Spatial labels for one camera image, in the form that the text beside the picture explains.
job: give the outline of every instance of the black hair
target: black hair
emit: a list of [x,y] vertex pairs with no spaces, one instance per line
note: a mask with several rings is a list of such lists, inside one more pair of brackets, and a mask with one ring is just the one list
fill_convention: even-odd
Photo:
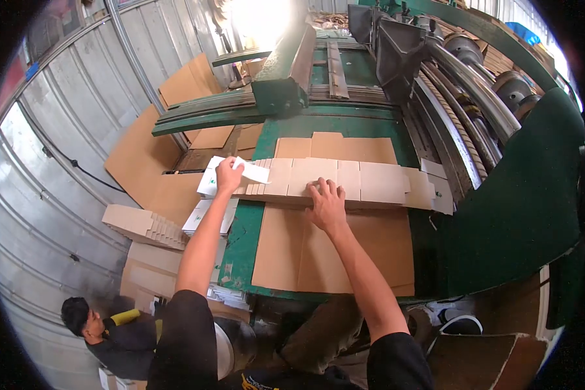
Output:
[[89,304],[81,296],[71,297],[63,302],[60,309],[60,318],[72,333],[78,337],[82,336],[82,328],[85,327],[89,317]]

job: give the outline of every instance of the yellow cloth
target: yellow cloth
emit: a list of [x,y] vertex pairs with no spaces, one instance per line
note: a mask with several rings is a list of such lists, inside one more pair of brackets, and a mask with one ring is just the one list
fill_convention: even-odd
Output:
[[113,320],[115,325],[123,325],[129,322],[134,321],[137,317],[141,315],[141,312],[138,309],[132,309],[128,311],[124,311],[123,313],[116,314],[111,316],[110,319]]

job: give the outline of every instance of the person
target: person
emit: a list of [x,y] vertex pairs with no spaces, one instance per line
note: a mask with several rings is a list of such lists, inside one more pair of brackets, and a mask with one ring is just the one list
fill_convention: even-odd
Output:
[[119,378],[147,380],[162,321],[141,317],[138,309],[101,319],[85,298],[63,302],[61,319],[74,335],[85,339],[89,351]]
[[[171,389],[359,389],[343,375],[318,374],[293,367],[240,370],[217,381],[213,316],[205,294],[216,256],[227,202],[244,169],[234,157],[216,168],[217,193],[187,245],[179,264],[175,294],[163,314],[163,330],[151,362],[148,390]],[[324,230],[343,261],[354,298],[370,332],[369,389],[431,389],[431,373],[421,348],[410,336],[390,287],[347,224],[345,190],[319,178],[308,184],[314,207],[308,219]]]

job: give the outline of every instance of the metal wall panel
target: metal wall panel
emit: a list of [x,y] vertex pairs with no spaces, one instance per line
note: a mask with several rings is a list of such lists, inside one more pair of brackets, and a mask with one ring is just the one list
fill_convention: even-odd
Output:
[[[200,0],[144,0],[121,12],[154,88],[204,52],[222,54]],[[229,69],[214,70],[221,86]],[[40,63],[0,124],[0,296],[24,348],[57,389],[98,389],[99,363],[60,320],[84,296],[104,314],[130,241],[101,222],[110,203],[137,204],[103,163],[148,107],[110,20],[94,22]]]

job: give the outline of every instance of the blue tarp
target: blue tarp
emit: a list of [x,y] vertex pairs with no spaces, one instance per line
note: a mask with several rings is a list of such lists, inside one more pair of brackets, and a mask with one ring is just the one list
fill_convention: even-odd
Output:
[[540,37],[538,37],[537,35],[535,35],[535,33],[533,31],[531,31],[530,29],[524,27],[520,23],[517,23],[517,22],[507,22],[505,24],[507,25],[507,27],[509,27],[512,30],[514,30],[514,32],[519,37],[521,37],[522,39],[524,39],[531,46],[537,45],[538,43],[541,43],[541,39],[539,39]]

